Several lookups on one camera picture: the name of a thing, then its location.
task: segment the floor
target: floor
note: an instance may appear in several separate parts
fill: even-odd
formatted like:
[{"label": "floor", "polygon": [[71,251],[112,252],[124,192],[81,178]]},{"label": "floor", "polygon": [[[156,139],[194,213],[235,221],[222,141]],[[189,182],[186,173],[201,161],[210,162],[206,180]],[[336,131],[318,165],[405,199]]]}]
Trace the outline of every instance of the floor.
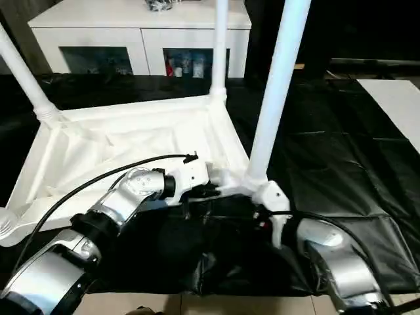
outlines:
[{"label": "floor", "polygon": [[[395,295],[396,305],[420,294]],[[335,315],[327,296],[322,297],[227,297],[214,295],[154,295],[144,293],[102,293],[86,295],[75,315],[124,315],[139,306],[165,315]],[[407,313],[420,315],[420,310]]]}]

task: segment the glass cabinet door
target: glass cabinet door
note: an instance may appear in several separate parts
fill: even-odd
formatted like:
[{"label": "glass cabinet door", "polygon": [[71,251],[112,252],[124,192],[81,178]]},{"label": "glass cabinet door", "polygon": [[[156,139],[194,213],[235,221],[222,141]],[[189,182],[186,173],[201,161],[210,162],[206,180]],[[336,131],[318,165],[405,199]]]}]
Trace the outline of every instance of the glass cabinet door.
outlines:
[{"label": "glass cabinet door", "polygon": [[34,28],[32,30],[53,72],[150,74],[140,29]]},{"label": "glass cabinet door", "polygon": [[[142,29],[151,75],[211,77],[215,31],[210,29]],[[243,77],[248,30],[226,32],[226,73]]]},{"label": "glass cabinet door", "polygon": [[133,74],[125,47],[60,47],[73,74]]},{"label": "glass cabinet door", "polygon": [[[230,49],[226,52],[226,75]],[[213,50],[206,48],[163,48],[166,75],[169,77],[211,78]]]}]

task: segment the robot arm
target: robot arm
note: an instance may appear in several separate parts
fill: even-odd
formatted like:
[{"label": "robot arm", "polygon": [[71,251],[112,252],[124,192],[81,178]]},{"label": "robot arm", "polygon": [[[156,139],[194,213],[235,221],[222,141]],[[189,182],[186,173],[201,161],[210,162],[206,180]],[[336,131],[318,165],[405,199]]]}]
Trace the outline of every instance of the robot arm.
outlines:
[{"label": "robot arm", "polygon": [[183,193],[209,182],[199,159],[169,175],[163,170],[131,169],[86,214],[24,263],[1,294],[4,314],[72,314],[93,282],[93,272],[110,244],[149,201],[179,203]]},{"label": "robot arm", "polygon": [[[269,181],[257,190],[253,201],[275,213],[270,217],[272,245],[281,249],[283,227],[291,217],[288,198],[275,182]],[[303,219],[296,238],[298,254],[309,258],[326,281],[327,292],[339,313],[382,311],[386,303],[377,280],[350,235],[326,221]]]},{"label": "robot arm", "polygon": [[373,314],[384,306],[379,285],[362,250],[343,230],[320,220],[303,219],[297,228],[299,254],[308,257],[327,284],[340,313]]}]

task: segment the black cloth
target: black cloth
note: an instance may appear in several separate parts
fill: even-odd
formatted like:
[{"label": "black cloth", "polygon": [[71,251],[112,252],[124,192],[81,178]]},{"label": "black cloth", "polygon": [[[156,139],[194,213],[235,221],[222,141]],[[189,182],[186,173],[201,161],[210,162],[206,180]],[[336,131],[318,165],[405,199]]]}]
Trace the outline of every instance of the black cloth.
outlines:
[{"label": "black cloth", "polygon": [[[60,109],[204,95],[209,88],[208,81],[166,77],[53,75],[40,81]],[[0,77],[0,86],[5,203],[38,123],[12,77]],[[227,109],[249,154],[263,88],[235,80],[227,86]],[[292,209],[334,217],[356,233],[393,293],[420,288],[419,165],[419,154],[356,81],[292,82],[268,177]],[[256,224],[254,210],[235,196],[140,215],[102,264],[92,291],[323,293],[310,263],[294,254],[293,233],[285,240],[290,249],[273,250],[270,230]],[[55,234],[39,233],[31,253]],[[21,248],[0,248],[0,284]]]}]

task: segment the metal rod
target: metal rod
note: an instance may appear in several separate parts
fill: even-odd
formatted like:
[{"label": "metal rod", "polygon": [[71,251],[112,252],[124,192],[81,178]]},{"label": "metal rod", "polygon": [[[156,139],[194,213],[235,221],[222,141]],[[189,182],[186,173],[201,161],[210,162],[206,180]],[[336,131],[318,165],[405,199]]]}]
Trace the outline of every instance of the metal rod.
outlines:
[{"label": "metal rod", "polygon": [[311,0],[286,0],[268,75],[245,185],[267,181],[270,161]]},{"label": "metal rod", "polygon": [[228,0],[216,1],[216,28],[211,71],[211,95],[226,95],[226,33],[228,28]]},{"label": "metal rod", "polygon": [[33,111],[40,121],[56,119],[58,110],[42,91],[28,66],[20,56],[10,37],[0,24],[0,55],[13,73],[26,96],[33,105]]}]

